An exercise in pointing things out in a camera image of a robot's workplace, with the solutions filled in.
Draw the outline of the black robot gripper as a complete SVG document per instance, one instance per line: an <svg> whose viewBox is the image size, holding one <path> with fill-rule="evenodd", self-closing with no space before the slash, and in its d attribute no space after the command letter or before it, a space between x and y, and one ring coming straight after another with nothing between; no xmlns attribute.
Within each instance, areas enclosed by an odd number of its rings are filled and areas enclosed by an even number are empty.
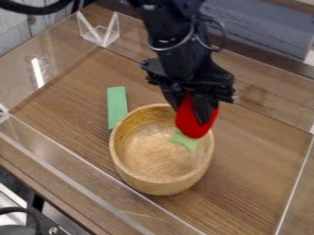
<svg viewBox="0 0 314 235"><path fill-rule="evenodd" d="M180 106L187 92L199 93L192 95L192 105L200 125L208 123L213 117L217 101L232 103L235 100L235 77L211 58L196 68L191 65L180 68L175 62L168 73L159 58L143 60L140 66L147 72L147 82L159 86L173 110Z"/></svg>

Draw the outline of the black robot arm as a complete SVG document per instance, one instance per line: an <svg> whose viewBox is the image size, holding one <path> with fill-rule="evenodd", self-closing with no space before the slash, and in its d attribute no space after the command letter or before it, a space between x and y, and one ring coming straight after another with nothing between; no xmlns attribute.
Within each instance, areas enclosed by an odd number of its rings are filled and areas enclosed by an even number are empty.
<svg viewBox="0 0 314 235"><path fill-rule="evenodd" d="M208 127L221 102L233 101L233 75L215 63L200 14L203 0L127 0L137 10L156 57L141 61L176 112L175 124Z"/></svg>

